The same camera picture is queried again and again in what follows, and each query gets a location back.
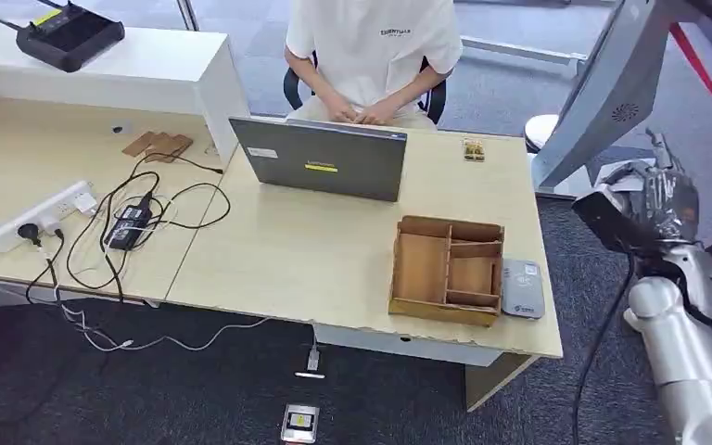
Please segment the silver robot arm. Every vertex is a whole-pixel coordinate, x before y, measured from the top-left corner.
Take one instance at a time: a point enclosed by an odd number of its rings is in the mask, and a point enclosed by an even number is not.
[[[712,258],[695,242],[697,190],[664,136],[656,165],[633,161],[575,202],[606,248],[635,255],[640,279],[624,319],[642,335],[676,443],[712,444]],[[642,190],[615,191],[628,177]]]

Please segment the black router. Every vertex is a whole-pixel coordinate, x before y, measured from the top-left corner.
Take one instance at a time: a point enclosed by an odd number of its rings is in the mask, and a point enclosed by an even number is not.
[[[84,63],[124,38],[124,25],[68,2],[65,6],[38,0],[54,8],[29,26],[0,19],[18,32],[18,48],[25,54],[66,72],[79,70]]]

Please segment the laptop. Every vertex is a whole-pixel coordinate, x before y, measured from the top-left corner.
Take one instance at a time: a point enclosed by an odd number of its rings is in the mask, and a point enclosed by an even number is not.
[[[315,121],[230,122],[262,183],[397,201],[405,133]]]

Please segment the wooden box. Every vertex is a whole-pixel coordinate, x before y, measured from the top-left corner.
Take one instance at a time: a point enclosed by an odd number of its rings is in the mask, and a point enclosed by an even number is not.
[[[388,312],[491,325],[501,313],[502,252],[500,225],[403,217]]]

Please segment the white power strip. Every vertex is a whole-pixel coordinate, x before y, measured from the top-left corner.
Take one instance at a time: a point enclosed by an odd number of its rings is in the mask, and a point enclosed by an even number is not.
[[[63,220],[75,210],[94,216],[95,209],[96,200],[91,184],[86,181],[78,181],[63,192],[46,199],[33,209],[27,210],[18,218],[0,226],[0,252],[9,252],[25,241],[18,235],[18,229],[23,224],[34,223],[40,230],[47,231],[48,224]]]

